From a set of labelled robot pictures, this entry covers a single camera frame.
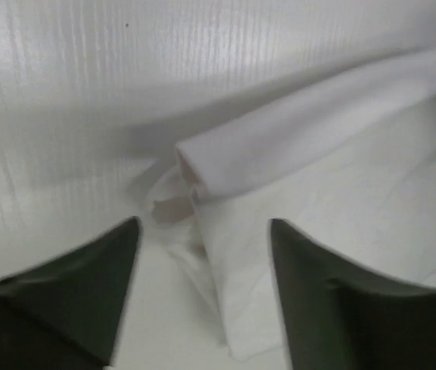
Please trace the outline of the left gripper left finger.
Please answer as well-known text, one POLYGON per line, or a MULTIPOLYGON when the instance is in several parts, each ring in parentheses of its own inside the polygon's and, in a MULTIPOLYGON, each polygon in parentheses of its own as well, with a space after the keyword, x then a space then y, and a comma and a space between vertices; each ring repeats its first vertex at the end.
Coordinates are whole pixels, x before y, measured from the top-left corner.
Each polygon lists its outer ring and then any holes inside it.
POLYGON ((139 251, 130 217, 72 251, 0 280, 0 369, 111 365, 139 251))

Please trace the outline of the white t-shirt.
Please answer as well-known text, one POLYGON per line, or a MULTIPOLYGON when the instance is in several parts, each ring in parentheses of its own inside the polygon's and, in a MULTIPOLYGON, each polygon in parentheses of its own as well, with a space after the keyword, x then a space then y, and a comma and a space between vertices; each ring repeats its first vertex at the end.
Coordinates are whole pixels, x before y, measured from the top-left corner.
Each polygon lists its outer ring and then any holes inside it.
POLYGON ((237 360, 283 341, 273 218, 385 273, 436 283, 436 47, 179 136, 143 198, 237 360))

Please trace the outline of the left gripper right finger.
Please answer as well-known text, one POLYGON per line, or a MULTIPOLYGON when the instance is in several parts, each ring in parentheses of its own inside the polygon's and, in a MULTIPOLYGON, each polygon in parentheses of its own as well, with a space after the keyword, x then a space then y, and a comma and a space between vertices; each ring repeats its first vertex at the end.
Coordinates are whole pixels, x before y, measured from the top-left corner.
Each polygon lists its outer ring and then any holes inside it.
POLYGON ((363 267, 285 220, 270 250, 293 369, 436 369, 436 288, 363 267))

